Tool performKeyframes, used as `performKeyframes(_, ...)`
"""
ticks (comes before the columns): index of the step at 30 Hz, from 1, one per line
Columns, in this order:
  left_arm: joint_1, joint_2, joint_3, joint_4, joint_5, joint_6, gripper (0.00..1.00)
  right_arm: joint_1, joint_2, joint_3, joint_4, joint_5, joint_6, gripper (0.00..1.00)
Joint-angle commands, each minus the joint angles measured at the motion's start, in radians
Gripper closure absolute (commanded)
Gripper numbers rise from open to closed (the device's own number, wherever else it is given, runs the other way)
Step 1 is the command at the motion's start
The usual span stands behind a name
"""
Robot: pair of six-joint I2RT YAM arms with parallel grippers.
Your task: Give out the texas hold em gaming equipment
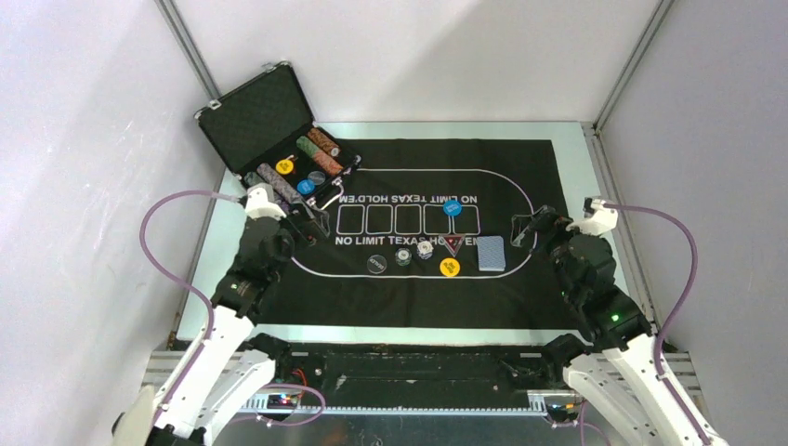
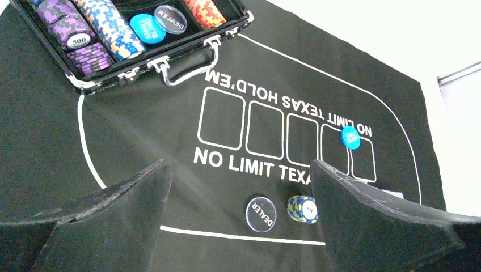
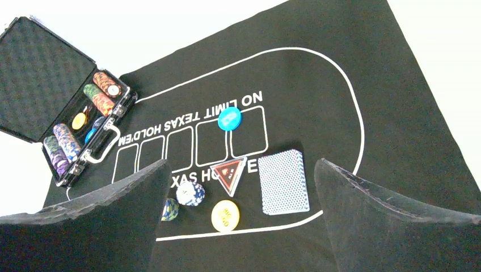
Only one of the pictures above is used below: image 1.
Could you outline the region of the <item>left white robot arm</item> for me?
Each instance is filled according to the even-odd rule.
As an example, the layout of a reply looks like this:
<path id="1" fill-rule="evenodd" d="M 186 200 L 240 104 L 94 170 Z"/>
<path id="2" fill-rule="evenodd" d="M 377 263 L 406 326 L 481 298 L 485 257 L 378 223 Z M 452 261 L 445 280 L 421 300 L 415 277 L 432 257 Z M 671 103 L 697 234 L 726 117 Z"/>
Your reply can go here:
<path id="1" fill-rule="evenodd" d="M 300 248 L 328 235 L 325 212 L 303 204 L 283 211 L 276 203 L 243 199 L 246 220 L 238 250 L 211 298 L 206 322 L 159 388 L 146 386 L 116 421 L 115 445 L 212 445 L 242 405 L 269 384 L 282 387 L 293 361 L 277 351 L 246 351 L 230 358 L 272 301 L 283 271 Z"/>

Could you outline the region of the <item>blue small blind button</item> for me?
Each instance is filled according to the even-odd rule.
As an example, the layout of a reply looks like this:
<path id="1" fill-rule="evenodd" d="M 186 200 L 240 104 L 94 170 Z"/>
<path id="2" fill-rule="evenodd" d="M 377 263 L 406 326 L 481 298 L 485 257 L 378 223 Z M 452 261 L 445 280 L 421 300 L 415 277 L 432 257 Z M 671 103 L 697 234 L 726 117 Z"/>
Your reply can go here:
<path id="1" fill-rule="evenodd" d="M 442 205 L 442 211 L 449 217 L 459 216 L 462 210 L 463 205 L 458 200 L 448 200 Z"/>

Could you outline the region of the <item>yellow big blind button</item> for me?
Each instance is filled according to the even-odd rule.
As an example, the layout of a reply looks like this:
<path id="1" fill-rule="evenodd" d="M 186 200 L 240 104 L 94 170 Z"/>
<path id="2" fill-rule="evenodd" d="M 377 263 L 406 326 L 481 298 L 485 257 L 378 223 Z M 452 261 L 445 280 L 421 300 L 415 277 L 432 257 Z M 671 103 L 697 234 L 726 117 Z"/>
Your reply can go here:
<path id="1" fill-rule="evenodd" d="M 442 276 L 452 278 L 460 273 L 461 265 L 455 258 L 447 257 L 441 260 L 439 270 Z"/>

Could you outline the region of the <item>white blue chip stack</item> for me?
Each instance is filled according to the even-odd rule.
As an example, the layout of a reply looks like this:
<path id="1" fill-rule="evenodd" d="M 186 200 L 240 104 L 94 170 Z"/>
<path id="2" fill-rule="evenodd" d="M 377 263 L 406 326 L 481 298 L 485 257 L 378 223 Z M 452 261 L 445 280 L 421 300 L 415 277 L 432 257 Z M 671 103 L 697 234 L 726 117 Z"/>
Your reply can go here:
<path id="1" fill-rule="evenodd" d="M 433 256 L 434 246 L 429 241 L 421 241 L 416 245 L 416 252 L 420 259 L 427 260 Z"/>

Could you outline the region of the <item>black dealer button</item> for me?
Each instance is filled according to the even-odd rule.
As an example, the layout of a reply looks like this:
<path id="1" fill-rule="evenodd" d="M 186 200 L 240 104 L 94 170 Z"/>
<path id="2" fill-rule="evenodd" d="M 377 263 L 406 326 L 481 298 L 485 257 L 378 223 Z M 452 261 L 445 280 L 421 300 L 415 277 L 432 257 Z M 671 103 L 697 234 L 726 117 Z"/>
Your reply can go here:
<path id="1" fill-rule="evenodd" d="M 382 274 L 387 269 L 387 260 L 379 254 L 371 255 L 367 259 L 366 267 L 374 275 Z"/>

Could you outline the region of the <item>green blue chip stack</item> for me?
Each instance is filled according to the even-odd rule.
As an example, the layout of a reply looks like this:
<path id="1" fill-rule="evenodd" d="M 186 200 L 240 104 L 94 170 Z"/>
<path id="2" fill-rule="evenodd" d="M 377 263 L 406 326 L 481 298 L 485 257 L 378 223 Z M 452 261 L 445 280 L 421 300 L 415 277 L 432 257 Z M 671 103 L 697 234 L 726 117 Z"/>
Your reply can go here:
<path id="1" fill-rule="evenodd" d="M 398 266 L 408 266 L 412 262 L 413 255 L 408 248 L 401 247 L 395 253 L 395 261 Z"/>

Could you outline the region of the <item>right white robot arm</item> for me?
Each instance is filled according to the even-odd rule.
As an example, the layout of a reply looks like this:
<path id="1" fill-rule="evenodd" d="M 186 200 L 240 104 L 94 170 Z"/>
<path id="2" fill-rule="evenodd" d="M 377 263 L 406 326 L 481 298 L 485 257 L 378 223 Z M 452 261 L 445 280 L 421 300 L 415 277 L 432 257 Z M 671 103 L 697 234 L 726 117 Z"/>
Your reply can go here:
<path id="1" fill-rule="evenodd" d="M 604 234 L 624 206 L 584 202 L 574 220 L 544 205 L 512 218 L 511 244 L 532 237 L 558 279 L 561 297 L 579 324 L 542 348 L 540 374 L 593 406 L 630 445 L 724 445 L 671 369 L 665 332 L 655 331 L 637 302 L 614 280 L 617 263 Z"/>

